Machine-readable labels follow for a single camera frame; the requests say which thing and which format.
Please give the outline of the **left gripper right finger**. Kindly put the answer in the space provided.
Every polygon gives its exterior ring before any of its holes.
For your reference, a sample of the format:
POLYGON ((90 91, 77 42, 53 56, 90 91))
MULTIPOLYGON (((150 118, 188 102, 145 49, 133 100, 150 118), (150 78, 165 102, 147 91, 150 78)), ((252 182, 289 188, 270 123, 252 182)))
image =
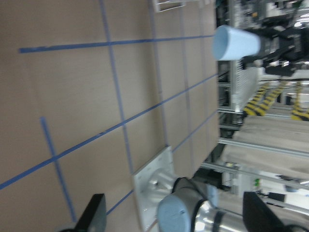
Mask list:
POLYGON ((244 192, 243 223, 249 232, 308 232, 299 224, 284 224, 255 192, 244 192))

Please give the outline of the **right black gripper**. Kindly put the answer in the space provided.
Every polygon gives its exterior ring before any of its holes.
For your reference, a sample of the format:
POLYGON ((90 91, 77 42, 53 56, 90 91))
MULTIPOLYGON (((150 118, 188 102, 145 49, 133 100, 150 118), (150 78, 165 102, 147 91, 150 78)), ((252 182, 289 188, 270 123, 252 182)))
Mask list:
POLYGON ((281 60, 309 59, 309 28, 288 27, 282 31, 272 28, 258 29, 257 34, 278 43, 272 56, 281 60))

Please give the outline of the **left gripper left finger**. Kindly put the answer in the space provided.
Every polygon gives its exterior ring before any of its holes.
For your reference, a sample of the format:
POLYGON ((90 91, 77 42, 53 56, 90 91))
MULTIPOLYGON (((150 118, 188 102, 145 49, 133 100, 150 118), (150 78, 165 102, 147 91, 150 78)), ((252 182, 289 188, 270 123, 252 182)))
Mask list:
POLYGON ((106 197, 94 194, 75 226, 60 226, 56 232, 104 232, 107 225, 106 197))

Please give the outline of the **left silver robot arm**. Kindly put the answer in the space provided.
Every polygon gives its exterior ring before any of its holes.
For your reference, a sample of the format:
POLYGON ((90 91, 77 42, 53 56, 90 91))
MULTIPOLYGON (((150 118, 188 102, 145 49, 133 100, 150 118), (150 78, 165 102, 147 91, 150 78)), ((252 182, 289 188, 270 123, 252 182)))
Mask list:
POLYGON ((246 191, 241 212, 219 206, 216 188, 166 169, 133 177, 140 226, 148 232, 306 232, 308 224, 277 215, 255 192, 246 191))

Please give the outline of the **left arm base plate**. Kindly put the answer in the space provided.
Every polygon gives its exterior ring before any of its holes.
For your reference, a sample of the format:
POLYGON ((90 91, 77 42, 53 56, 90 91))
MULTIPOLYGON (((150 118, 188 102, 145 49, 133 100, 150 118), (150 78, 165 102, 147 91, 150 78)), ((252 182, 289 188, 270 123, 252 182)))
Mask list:
POLYGON ((162 149, 133 174, 136 206, 143 232, 149 231, 156 222, 158 204, 171 193, 176 179, 170 146, 162 149))

